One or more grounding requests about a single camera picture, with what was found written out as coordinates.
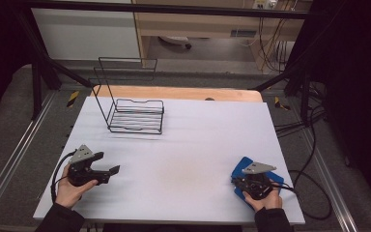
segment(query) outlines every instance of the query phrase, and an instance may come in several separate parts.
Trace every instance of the floor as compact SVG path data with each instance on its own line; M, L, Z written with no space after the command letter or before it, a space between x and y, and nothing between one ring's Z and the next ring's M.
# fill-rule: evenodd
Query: floor
M147 83L123 81L122 84L247 89L276 75L276 72L259 72L243 42L214 39L190 41L192 49L187 50L154 38L150 55L158 59L156 79ZM93 73L87 70L80 71L80 74L93 77ZM0 190L0 231L33 231L38 225L32 215L39 203L40 194L68 140L84 97L90 94L90 90L82 88L74 81L66 77L62 77L62 80L64 85L60 91L44 91L48 98L52 98L51 105L45 111L42 123L32 131L32 141L25 147L16 146L23 139L28 127L33 126L30 120L30 69L21 69L14 75L13 83L0 104L0 175L6 174L1 173L4 169L11 173L7 183L0 182L4 186ZM281 81L263 93L275 125L286 125L299 120L295 112L299 98L285 98L281 91L284 84ZM66 107L71 93L76 90L79 91L79 96L73 107ZM279 97L282 107L275 106L275 97ZM317 100L311 101L311 106L318 104ZM296 230L371 231L371 191L363 176L357 169L345 165L328 118L315 123L315 132L317 151L326 163L356 228L344 228L340 222L343 218L338 217L338 212L333 212L325 220L305 217L306 224L296 226ZM299 130L287 136L282 136L283 133L280 135L279 142L288 168L300 169L310 154L309 130ZM21 154L21 159L15 159L13 154ZM8 160L14 160L11 168L6 165ZM326 177L321 176L324 173L319 168L320 160L314 160L305 172L323 186ZM306 212L319 217L328 212L327 200L310 180L301 178L297 188L302 200L300 204ZM255 231L255 228L248 227L243 231Z

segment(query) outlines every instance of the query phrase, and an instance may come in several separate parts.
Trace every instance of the black metal frame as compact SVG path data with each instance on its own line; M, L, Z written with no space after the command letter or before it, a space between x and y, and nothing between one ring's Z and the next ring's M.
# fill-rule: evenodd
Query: black metal frame
M17 0L11 1L6 0L10 7L13 9L13 13L20 26L23 28L30 45L33 47L32 57L36 60L34 68L34 88L38 88L38 83L40 83L37 78L40 76L46 76L46 83L51 89L57 89L61 86L61 82L56 74L61 72L68 77L76 80L86 87L92 87L90 81L84 79L78 74L71 72L67 68L58 64L52 60L48 55L43 45L38 41L34 31L31 29L29 22L25 19L23 9L25 8L38 8L38 9L59 9L59 10L78 10L78 11L103 11L103 12L132 12L132 13L159 13L159 14L181 14L181 15L224 15L224 16L245 16L245 17L271 17L271 18L291 18L291 19L314 19L328 21L329 15L324 13L315 12L284 12L284 11L264 11L255 9L233 9L233 8L213 8L213 7L192 7L192 6L169 6L169 5L145 5L145 4L121 4L121 3L98 3L98 2L71 2L71 1L50 1L50 0ZM309 72L304 72L303 70L309 70L313 67L312 62L310 64L306 63L306 58L312 58L313 61L317 60L317 54L315 50L318 49L308 49L307 53L302 57L302 62L297 62L292 68L286 70L283 74L277 76L276 78L259 85L252 90L263 91L274 83L284 79L300 79L302 86L307 83ZM34 115L37 115L42 105L42 98L39 98L38 94L40 91L36 91L35 95L35 111ZM307 104L306 93L302 95L302 104Z

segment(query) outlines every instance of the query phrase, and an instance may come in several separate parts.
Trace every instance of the wire shelf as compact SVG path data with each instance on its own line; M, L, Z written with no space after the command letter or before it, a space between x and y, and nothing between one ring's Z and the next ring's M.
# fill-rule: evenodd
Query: wire shelf
M131 133L151 133L162 134L162 120L164 115L164 103L161 100L134 101L130 99L116 99L110 88L114 84L122 84L122 68L112 67L115 61L130 60L131 58L99 58L100 68L94 67L96 78L89 78L93 86L93 93L99 104L100 111L111 132L131 132ZM154 78L156 67L152 68L152 76L144 75L141 80L151 80Z

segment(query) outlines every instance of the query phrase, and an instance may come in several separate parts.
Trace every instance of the blue object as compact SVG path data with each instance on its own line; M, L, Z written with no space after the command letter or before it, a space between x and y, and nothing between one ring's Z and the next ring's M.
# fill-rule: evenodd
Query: blue object
M241 159L241 161L234 168L234 171L231 173L231 178L238 178L238 177L244 178L245 174L243 173L243 169L248 167L252 162L253 162L252 159L250 159L248 157L243 157L243 159ZM281 184L284 183L284 178L282 178L281 176L276 175L275 173L273 173L271 171L266 172L265 174L267 175L268 178L272 179L273 181L275 181L277 183L281 183ZM235 187L234 193L240 199L245 201L245 197L243 196L243 192L239 188Z

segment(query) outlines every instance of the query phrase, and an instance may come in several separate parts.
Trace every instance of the cabinet door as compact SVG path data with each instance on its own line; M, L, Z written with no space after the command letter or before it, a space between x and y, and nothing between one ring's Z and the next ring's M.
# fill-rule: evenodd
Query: cabinet door
M130 3L130 0L96 2ZM33 14L53 59L140 57L133 13L33 9Z

